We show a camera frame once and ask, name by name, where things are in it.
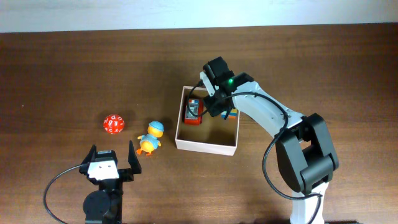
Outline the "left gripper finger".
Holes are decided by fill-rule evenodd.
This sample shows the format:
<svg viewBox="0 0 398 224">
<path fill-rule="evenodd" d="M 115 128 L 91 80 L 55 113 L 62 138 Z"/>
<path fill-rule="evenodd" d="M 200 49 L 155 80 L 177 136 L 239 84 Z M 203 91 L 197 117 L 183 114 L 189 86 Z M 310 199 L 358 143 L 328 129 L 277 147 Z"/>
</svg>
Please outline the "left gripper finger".
<svg viewBox="0 0 398 224">
<path fill-rule="evenodd" d="M 134 150 L 133 142 L 131 140 L 129 141 L 128 163 L 133 174 L 142 173 L 142 168 L 137 158 L 136 151 Z"/>
<path fill-rule="evenodd" d="M 82 164 L 87 164 L 90 163 L 96 155 L 96 145 L 92 145 L 89 153 L 86 155 L 86 157 L 83 159 Z"/>
</svg>

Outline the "red toy truck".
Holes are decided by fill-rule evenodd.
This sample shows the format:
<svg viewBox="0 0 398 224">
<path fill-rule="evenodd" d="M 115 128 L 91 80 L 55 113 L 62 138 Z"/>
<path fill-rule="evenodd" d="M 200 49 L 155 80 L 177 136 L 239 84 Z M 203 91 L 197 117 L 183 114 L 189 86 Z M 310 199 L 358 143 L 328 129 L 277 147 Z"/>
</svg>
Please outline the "red toy truck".
<svg viewBox="0 0 398 224">
<path fill-rule="evenodd" d="M 190 98 L 185 104 L 184 123 L 188 125 L 200 125 L 202 123 L 203 103 L 199 98 Z"/>
</svg>

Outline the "colourful puzzle cube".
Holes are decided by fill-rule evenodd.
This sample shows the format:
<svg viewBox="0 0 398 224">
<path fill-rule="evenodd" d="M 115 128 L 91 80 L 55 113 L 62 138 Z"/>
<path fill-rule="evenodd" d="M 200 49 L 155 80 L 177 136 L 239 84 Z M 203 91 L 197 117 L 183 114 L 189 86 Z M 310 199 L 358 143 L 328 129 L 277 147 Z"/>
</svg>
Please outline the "colourful puzzle cube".
<svg viewBox="0 0 398 224">
<path fill-rule="evenodd" d="M 223 119 L 236 119 L 238 115 L 238 110 L 237 109 L 231 109 L 230 111 L 223 111 L 221 113 L 221 117 Z"/>
</svg>

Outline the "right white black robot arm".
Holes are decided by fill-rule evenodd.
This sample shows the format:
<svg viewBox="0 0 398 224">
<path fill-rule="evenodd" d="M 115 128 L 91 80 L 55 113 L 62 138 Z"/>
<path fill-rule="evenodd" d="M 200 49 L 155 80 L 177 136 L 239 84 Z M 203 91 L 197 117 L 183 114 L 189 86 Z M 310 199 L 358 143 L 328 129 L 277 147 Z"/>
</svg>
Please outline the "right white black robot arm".
<svg viewBox="0 0 398 224">
<path fill-rule="evenodd" d="M 305 116 L 284 106 L 247 73 L 235 75 L 222 57 L 207 62 L 200 79 L 208 92 L 204 104 L 209 115 L 236 109 L 273 137 L 263 155 L 262 169 L 275 149 L 280 175 L 292 190 L 292 195 L 276 190 L 293 202 L 290 222 L 324 223 L 324 194 L 339 167 L 325 120 L 319 114 Z"/>
</svg>

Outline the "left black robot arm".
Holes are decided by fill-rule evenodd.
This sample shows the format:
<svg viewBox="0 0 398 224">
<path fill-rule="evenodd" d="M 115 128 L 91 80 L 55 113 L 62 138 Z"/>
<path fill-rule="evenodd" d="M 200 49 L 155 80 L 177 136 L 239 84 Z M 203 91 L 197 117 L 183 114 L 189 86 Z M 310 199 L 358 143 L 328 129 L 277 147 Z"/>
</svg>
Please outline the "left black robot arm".
<svg viewBox="0 0 398 224">
<path fill-rule="evenodd" d="M 118 168 L 114 150 L 98 151 L 93 145 L 81 163 L 79 173 L 98 190 L 86 196 L 83 202 L 85 223 L 118 224 L 123 214 L 123 183 L 132 182 L 136 174 L 142 173 L 134 145 L 129 141 L 128 159 L 130 167 Z"/>
</svg>

